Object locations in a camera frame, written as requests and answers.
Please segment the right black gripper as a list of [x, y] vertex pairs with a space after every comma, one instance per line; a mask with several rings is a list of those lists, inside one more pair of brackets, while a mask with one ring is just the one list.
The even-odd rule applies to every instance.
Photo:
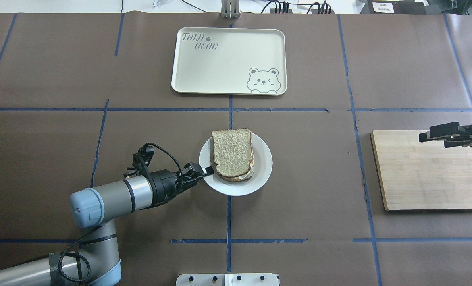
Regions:
[[444, 141], [445, 148], [470, 147], [472, 148], [472, 124], [461, 126], [459, 122], [450, 122], [435, 125], [427, 132], [418, 136], [419, 142]]

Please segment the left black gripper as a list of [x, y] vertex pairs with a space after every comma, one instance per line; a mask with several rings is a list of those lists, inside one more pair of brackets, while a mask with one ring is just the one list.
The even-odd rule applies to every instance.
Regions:
[[183, 183], [179, 186], [180, 172], [159, 170], [150, 173], [150, 185], [152, 187], [153, 200], [151, 208], [164, 205], [174, 199], [178, 194], [194, 187], [204, 177], [214, 174], [211, 166], [202, 167], [198, 163], [189, 162], [183, 171]]

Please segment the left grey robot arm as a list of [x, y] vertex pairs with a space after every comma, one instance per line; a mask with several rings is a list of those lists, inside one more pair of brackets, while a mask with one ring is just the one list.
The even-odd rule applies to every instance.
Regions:
[[0, 270], [0, 286], [113, 286], [121, 279], [114, 220], [161, 206], [214, 174], [212, 167], [188, 163], [178, 172], [149, 172], [136, 162], [125, 178], [73, 193], [71, 210], [83, 235], [62, 252]]

